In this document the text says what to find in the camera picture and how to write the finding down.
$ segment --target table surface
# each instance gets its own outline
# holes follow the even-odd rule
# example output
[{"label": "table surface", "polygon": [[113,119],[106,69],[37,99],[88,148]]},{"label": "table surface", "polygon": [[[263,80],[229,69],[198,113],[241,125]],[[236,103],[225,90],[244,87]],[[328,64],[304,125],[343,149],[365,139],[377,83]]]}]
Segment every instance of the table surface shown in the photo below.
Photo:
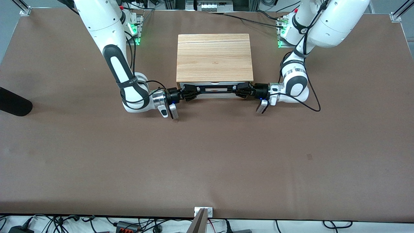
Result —
[{"label": "table surface", "polygon": [[[137,70],[174,87],[178,34],[197,33],[248,33],[258,83],[277,81],[289,51],[274,28],[155,11]],[[0,113],[0,212],[191,217],[212,206],[215,218],[413,221],[413,65],[401,25],[364,15],[342,44],[307,59],[321,112],[194,100],[163,119],[124,110],[76,14],[33,9],[0,67],[0,86],[34,104],[25,117]]]}]

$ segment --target brown tabletop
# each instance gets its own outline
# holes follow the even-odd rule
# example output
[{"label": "brown tabletop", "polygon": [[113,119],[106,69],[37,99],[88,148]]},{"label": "brown tabletop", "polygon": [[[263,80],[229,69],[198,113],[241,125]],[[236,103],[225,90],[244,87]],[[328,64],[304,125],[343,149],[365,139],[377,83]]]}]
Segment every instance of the brown tabletop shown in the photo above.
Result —
[{"label": "brown tabletop", "polygon": [[[156,11],[137,71],[176,86],[177,37],[193,33],[249,33],[259,83],[277,81],[289,51],[274,28]],[[76,14],[33,9],[0,67],[0,86],[34,104],[25,117],[0,112],[0,212],[191,217],[212,206],[216,218],[413,221],[413,65],[401,25],[364,15],[342,44],[307,59],[321,112],[194,100],[173,121],[124,110]]]}]

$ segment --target gray floor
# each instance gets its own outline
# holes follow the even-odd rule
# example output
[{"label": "gray floor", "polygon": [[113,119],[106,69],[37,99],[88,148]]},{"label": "gray floor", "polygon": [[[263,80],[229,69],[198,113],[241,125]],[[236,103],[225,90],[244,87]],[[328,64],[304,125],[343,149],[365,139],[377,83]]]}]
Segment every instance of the gray floor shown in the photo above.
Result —
[{"label": "gray floor", "polygon": [[[57,0],[25,0],[25,2],[32,7],[65,7],[65,5],[61,4]],[[294,2],[296,2],[296,0],[280,0],[278,2],[277,8],[280,9]],[[391,11],[395,11],[404,2],[405,0],[372,0],[375,13],[377,14],[388,14]],[[0,1],[0,63],[3,60],[3,56],[13,35],[13,31],[17,25],[17,22],[19,21],[19,12],[19,8],[16,5],[14,5],[14,3],[11,0]],[[409,10],[402,17],[402,25],[407,40],[413,41],[414,8]],[[408,45],[410,47],[411,54],[414,57],[414,42],[408,42]]]}]

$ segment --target black cylinder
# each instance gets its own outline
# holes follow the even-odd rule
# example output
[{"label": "black cylinder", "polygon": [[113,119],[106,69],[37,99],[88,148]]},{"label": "black cylinder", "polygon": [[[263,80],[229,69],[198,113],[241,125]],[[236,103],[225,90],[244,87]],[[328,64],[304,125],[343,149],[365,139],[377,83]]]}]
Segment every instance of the black cylinder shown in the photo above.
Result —
[{"label": "black cylinder", "polygon": [[33,105],[25,98],[0,87],[0,110],[16,116],[26,116]]}]

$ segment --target red wire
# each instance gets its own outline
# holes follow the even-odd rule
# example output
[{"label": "red wire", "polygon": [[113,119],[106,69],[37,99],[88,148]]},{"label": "red wire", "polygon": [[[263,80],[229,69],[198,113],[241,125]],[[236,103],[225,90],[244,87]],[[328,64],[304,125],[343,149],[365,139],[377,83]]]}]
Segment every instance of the red wire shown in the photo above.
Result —
[{"label": "red wire", "polygon": [[211,227],[213,228],[214,233],[216,233],[216,229],[214,229],[213,223],[211,222],[211,220],[208,220],[210,222]]}]

